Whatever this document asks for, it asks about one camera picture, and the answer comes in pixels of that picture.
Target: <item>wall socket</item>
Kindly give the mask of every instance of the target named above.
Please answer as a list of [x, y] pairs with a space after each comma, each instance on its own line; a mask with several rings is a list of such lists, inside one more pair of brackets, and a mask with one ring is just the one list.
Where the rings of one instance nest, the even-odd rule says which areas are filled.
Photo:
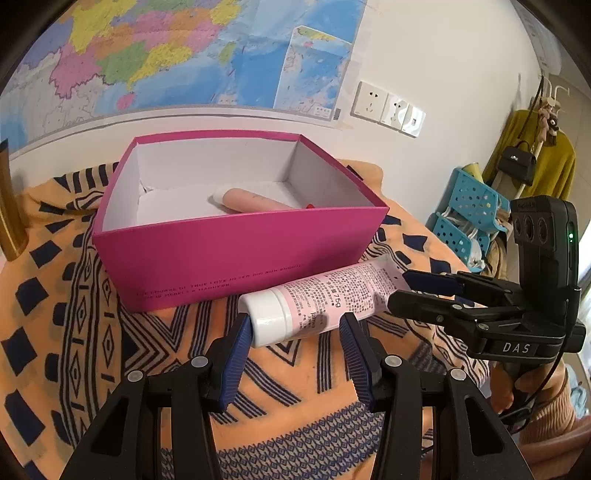
[[389, 93], [380, 123], [401, 130], [408, 111], [408, 102], [400, 95]]
[[425, 112], [400, 95], [366, 82], [359, 82], [351, 115], [379, 122], [411, 137], [419, 135], [426, 117]]
[[352, 115], [379, 122], [386, 105], [388, 92], [369, 83], [359, 82], [357, 95], [353, 103]]

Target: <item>map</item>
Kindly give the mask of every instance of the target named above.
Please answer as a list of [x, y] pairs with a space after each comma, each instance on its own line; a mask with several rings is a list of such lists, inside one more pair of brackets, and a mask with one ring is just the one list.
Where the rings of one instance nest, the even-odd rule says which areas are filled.
[[0, 138], [15, 152], [94, 119], [187, 106], [331, 121], [366, 2], [79, 0], [12, 75]]

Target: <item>camera lens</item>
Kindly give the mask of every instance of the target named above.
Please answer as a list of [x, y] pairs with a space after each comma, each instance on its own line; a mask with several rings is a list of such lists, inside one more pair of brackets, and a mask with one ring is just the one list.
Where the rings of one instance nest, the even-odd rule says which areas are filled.
[[515, 233], [521, 235], [521, 220], [517, 217], [515, 217]]
[[540, 237], [540, 242], [543, 244], [548, 241], [548, 225], [546, 225], [546, 220], [543, 218], [538, 220], [538, 237]]
[[529, 215], [525, 216], [525, 236], [530, 242], [534, 239], [534, 221]]

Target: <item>screw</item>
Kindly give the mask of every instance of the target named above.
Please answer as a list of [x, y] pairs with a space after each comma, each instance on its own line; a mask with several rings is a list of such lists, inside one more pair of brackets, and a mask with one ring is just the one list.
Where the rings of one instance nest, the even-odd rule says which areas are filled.
[[144, 373], [140, 370], [134, 370], [127, 375], [127, 380], [130, 382], [139, 382], [144, 377]]
[[402, 359], [396, 355], [388, 355], [386, 357], [386, 365], [391, 367], [400, 367], [400, 365], [402, 365]]
[[454, 380], [459, 380], [460, 382], [466, 379], [466, 372], [460, 368], [454, 368], [451, 375]]
[[191, 360], [191, 365], [193, 365], [195, 368], [201, 368], [201, 367], [205, 367], [205, 365], [207, 365], [207, 357], [205, 356], [196, 356], [195, 358], [193, 358]]

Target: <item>gold pole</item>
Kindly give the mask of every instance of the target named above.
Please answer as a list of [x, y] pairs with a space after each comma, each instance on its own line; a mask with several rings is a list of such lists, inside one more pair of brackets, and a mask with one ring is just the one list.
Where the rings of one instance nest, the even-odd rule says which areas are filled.
[[9, 262], [27, 247], [29, 238], [18, 213], [8, 165], [8, 140], [0, 144], [0, 248]]

